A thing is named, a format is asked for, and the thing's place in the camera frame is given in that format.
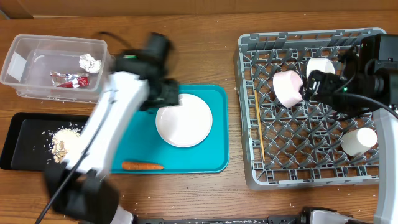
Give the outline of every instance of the round plate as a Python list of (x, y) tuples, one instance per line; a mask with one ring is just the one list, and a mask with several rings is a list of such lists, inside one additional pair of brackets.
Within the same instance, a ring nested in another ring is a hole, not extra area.
[(176, 147), (201, 143), (211, 130), (213, 115), (199, 97), (179, 94), (180, 104), (161, 108), (156, 114), (156, 129), (164, 141)]

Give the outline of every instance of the orange carrot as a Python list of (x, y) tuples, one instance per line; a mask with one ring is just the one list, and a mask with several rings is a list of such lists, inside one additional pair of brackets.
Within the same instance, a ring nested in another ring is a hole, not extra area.
[(134, 170), (162, 170), (164, 166), (158, 164), (150, 164), (150, 163), (143, 163), (143, 162), (129, 162), (124, 161), (122, 163), (122, 168), (128, 171)]

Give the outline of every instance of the black tray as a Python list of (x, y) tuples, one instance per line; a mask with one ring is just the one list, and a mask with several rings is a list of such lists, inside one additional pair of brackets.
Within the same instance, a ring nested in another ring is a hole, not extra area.
[(2, 149), (0, 168), (43, 171), (47, 164), (54, 162), (49, 146), (52, 140), (49, 131), (56, 131), (62, 126), (82, 130), (87, 120), (88, 116), (83, 115), (15, 114)]

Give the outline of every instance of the blue tray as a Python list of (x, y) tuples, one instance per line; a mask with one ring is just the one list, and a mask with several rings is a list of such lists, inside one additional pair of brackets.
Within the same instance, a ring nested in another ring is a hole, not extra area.
[[(193, 147), (179, 148), (165, 142), (153, 114), (137, 111), (122, 137), (112, 165), (112, 174), (200, 174), (217, 173), (228, 164), (227, 94), (217, 85), (180, 85), (180, 93), (199, 96), (210, 107), (213, 125), (207, 138)], [(164, 170), (126, 171), (124, 161), (150, 162)]]

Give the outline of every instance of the dish rack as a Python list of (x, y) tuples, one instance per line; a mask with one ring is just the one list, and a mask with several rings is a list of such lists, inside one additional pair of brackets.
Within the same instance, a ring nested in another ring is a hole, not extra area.
[[(354, 129), (374, 128), (372, 114), (334, 122), (328, 105), (302, 101), (282, 106), (272, 89), (276, 72), (296, 70), (305, 75), (311, 58), (328, 58), (339, 75), (337, 55), (362, 38), (386, 32), (380, 28), (314, 30), (244, 34), (234, 57), (236, 88), (242, 118), (246, 183), (253, 190), (288, 189), (335, 184), (377, 184), (378, 146), (358, 157), (341, 148), (341, 137)], [(254, 90), (257, 91), (260, 125)], [(261, 154), (262, 129), (265, 160)]]

